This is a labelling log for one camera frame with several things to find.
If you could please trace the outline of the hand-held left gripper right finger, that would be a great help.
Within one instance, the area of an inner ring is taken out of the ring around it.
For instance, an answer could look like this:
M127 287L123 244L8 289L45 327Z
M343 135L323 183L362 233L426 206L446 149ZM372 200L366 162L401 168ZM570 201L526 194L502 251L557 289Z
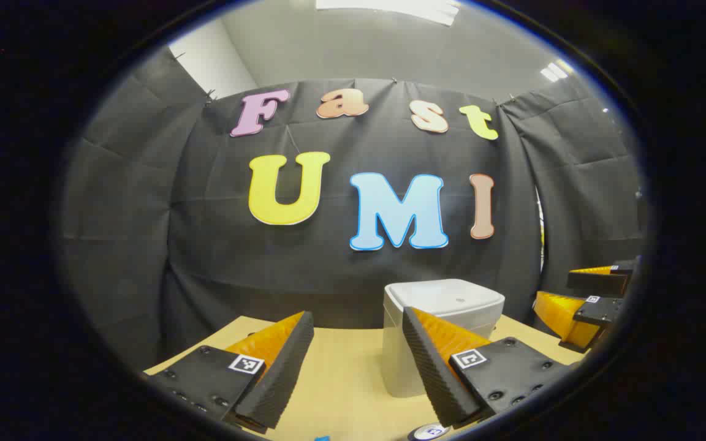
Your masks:
M404 308L401 329L439 423L454 429L518 407L577 366L516 337L490 341L414 307Z

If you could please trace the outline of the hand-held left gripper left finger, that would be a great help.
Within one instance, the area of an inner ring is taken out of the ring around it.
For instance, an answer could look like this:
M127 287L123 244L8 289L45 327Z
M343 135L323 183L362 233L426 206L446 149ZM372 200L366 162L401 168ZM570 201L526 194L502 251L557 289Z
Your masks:
M145 382L210 424L266 432L291 399L313 337L312 313L298 312L227 348L202 344Z

